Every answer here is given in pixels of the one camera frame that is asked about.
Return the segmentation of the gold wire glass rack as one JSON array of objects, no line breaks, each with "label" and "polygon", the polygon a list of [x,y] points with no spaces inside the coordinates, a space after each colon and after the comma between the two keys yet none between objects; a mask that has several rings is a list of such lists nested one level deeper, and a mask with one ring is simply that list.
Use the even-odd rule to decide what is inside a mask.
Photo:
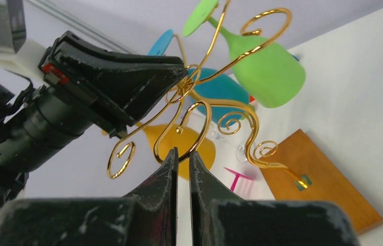
[{"label": "gold wire glass rack", "polygon": [[[284,14],[265,16],[248,27],[249,31],[257,28],[262,30],[261,36],[265,38],[275,34],[285,22]],[[168,131],[177,125],[176,132],[181,134],[186,127],[190,114],[199,107],[205,109],[205,122],[202,130],[193,145],[179,157],[179,162],[189,162],[192,151],[196,151],[209,131],[212,108],[231,107],[242,110],[241,116],[250,126],[251,132],[246,140],[246,158],[248,163],[256,166],[268,181],[269,188],[276,199],[296,198],[299,200],[323,199],[342,206],[354,221],[354,228],[358,233],[366,233],[383,224],[383,218],[366,201],[358,190],[344,177],[344,175],[331,163],[313,141],[302,131],[297,130],[281,143],[266,140],[255,143],[259,133],[259,120],[255,111],[249,104],[243,104],[229,99],[209,99],[200,96],[194,90],[200,79],[213,75],[203,76],[202,64],[191,64],[187,67],[190,75],[183,79],[175,88],[175,94],[167,99],[167,105],[183,104],[185,97],[194,99],[183,116],[176,114],[162,131],[153,146],[153,154],[158,162],[162,162],[158,148]]]}]

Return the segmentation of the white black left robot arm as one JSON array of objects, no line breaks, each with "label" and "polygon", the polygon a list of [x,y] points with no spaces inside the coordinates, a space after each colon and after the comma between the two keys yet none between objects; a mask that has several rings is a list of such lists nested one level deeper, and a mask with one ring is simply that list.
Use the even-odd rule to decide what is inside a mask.
[{"label": "white black left robot arm", "polygon": [[14,96],[0,85],[0,208],[39,168],[92,125],[127,136],[180,82],[187,70],[176,56],[107,51],[71,31],[33,62],[45,85]]}]

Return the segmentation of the green plastic wine glass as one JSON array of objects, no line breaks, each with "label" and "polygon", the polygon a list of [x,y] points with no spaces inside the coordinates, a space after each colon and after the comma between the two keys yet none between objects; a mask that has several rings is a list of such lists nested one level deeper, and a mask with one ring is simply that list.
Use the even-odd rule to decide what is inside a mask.
[{"label": "green plastic wine glass", "polygon": [[[183,27],[182,35],[187,37],[204,22],[209,22],[216,30],[210,47],[221,34],[228,44],[230,63],[213,75],[200,79],[200,84],[211,81],[226,70],[232,69],[239,84],[262,106],[277,108],[289,102],[303,87],[306,72],[303,66],[282,45],[276,43],[289,27],[292,13],[287,8],[274,8],[264,11],[245,23],[239,34],[223,27],[229,1],[220,19],[212,17],[218,1],[200,1]],[[272,14],[284,14],[286,19],[281,28],[269,38],[261,36],[262,30],[249,31],[255,21]]]}]

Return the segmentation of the pink plastic wine glass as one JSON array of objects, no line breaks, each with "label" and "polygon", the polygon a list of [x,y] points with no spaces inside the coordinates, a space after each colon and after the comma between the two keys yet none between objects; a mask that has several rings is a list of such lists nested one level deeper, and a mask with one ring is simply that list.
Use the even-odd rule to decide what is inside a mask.
[{"label": "pink plastic wine glass", "polygon": [[237,172],[237,171],[234,171],[230,168],[227,168],[227,167],[224,167],[225,170],[227,170],[228,172],[232,173],[233,175],[235,175],[231,185],[230,185],[230,190],[233,192],[235,190],[235,187],[238,183],[238,181],[242,178],[242,179],[245,179],[245,180],[253,180],[251,177],[249,176],[246,176],[240,172]]}]

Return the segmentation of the blue plastic wine glass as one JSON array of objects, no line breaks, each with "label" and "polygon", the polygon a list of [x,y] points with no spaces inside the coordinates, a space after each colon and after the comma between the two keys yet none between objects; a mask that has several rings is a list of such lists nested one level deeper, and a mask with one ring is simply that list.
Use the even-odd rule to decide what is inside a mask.
[{"label": "blue plastic wine glass", "polygon": [[[148,55],[164,55],[173,39],[176,39],[181,57],[185,59],[186,55],[181,40],[172,29],[168,29],[158,38],[149,50]],[[226,74],[222,74],[207,83],[196,85],[194,90],[197,94],[205,98],[229,99],[243,104],[249,104],[249,93]],[[227,128],[236,124],[242,118],[241,112],[242,110],[237,108],[214,107],[212,108],[212,121],[214,123],[221,122],[221,126]]]}]

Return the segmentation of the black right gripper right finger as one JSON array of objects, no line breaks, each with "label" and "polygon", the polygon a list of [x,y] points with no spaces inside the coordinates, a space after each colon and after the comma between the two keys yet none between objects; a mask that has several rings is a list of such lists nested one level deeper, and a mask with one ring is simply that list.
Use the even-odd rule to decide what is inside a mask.
[{"label": "black right gripper right finger", "polygon": [[189,158],[194,245],[359,245],[347,215],[326,201],[244,200]]}]

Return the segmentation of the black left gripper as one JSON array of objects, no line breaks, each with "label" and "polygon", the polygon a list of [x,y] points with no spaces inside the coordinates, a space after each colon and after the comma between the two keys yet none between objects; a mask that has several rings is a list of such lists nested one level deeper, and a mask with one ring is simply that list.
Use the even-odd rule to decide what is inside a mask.
[{"label": "black left gripper", "polygon": [[108,51],[71,31],[45,50],[38,68],[60,100],[120,139],[187,75],[179,57]]}]

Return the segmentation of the yellow plastic wine glass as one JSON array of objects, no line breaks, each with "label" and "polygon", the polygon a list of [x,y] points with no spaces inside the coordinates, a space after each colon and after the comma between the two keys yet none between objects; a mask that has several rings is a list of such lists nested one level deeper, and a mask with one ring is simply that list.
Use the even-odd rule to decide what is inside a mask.
[{"label": "yellow plastic wine glass", "polygon": [[[150,147],[153,147],[156,140],[161,135],[162,131],[166,128],[166,124],[149,125],[143,129]],[[168,131],[165,138],[159,145],[158,153],[161,159],[165,159],[167,154],[174,147],[178,148],[178,155],[182,156],[193,145],[198,137],[198,133],[189,127],[185,127],[181,134],[176,132],[177,125]],[[204,138],[197,151],[205,164],[207,169],[211,169],[216,158],[216,148],[213,141]]]}]

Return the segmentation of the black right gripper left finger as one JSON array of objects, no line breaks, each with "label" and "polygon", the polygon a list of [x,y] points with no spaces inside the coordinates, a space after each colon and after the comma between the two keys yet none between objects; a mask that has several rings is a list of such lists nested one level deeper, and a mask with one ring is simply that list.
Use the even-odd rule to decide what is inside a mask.
[{"label": "black right gripper left finger", "polygon": [[18,199],[0,245],[176,245],[178,150],[123,197]]}]

